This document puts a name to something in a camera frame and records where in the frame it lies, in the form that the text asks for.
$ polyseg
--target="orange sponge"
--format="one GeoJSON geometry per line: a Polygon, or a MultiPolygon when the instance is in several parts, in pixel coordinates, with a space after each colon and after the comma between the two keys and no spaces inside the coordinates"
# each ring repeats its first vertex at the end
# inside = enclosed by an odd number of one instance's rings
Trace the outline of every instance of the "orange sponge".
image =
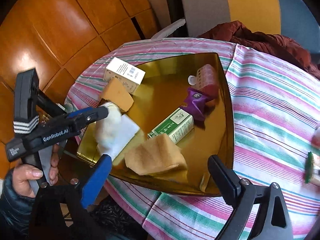
{"type": "Polygon", "coordinates": [[[133,104],[132,97],[117,78],[109,81],[100,98],[115,103],[122,112],[127,112],[133,104]]]}

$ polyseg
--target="white bottle cap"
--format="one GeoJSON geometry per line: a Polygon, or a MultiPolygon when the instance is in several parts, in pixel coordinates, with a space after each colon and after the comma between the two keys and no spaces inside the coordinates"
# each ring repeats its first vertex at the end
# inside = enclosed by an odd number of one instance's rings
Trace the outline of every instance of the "white bottle cap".
{"type": "Polygon", "coordinates": [[[197,83],[197,77],[189,76],[188,77],[188,83],[189,83],[189,85],[194,86],[197,83]]]}

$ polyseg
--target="striped tablecloth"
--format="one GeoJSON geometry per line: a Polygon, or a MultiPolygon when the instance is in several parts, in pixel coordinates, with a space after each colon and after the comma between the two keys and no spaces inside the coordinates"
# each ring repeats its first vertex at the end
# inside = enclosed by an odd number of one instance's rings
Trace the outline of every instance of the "striped tablecloth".
{"type": "MultiPolygon", "coordinates": [[[[169,38],[126,43],[89,66],[71,87],[66,103],[98,105],[112,57],[130,64],[188,53],[217,52],[228,81],[235,123],[234,170],[257,185],[277,182],[289,210],[295,239],[303,239],[320,207],[320,188],[305,185],[307,153],[320,122],[320,82],[268,54],[229,42],[169,38]]],[[[155,239],[214,239],[231,214],[221,197],[188,197],[138,187],[109,177],[105,188],[155,239]]],[[[248,237],[254,206],[241,239],[248,237]]]]}

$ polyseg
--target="yellow sponge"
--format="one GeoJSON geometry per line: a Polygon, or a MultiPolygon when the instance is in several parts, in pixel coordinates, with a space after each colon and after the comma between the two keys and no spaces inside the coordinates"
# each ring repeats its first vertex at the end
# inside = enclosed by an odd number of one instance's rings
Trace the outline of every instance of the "yellow sponge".
{"type": "Polygon", "coordinates": [[[100,99],[115,103],[122,112],[127,112],[133,104],[133,99],[117,78],[109,81],[100,94],[100,99]]]}
{"type": "Polygon", "coordinates": [[[163,133],[148,139],[125,156],[125,165],[139,175],[148,175],[171,169],[187,169],[187,163],[170,137],[163,133]]]}

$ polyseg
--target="golden metal tray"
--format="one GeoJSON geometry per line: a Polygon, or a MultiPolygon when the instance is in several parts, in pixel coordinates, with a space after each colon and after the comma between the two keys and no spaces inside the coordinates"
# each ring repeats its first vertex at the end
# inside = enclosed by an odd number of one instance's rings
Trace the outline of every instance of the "golden metal tray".
{"type": "MultiPolygon", "coordinates": [[[[146,72],[133,96],[134,104],[126,113],[140,127],[140,131],[113,161],[111,176],[132,184],[171,194],[217,196],[220,194],[212,178],[205,192],[201,181],[208,176],[207,160],[217,154],[228,168],[233,166],[234,126],[231,98],[217,53],[188,54],[169,57],[137,66],[146,72]],[[169,116],[187,97],[188,76],[197,69],[212,65],[218,73],[220,96],[208,113],[204,127],[195,126],[177,145],[188,165],[186,171],[170,171],[158,176],[139,176],[127,168],[124,154],[147,139],[146,134],[169,116]]],[[[80,142],[77,155],[94,165],[100,155],[93,137],[95,123],[90,124],[80,142]]]]}

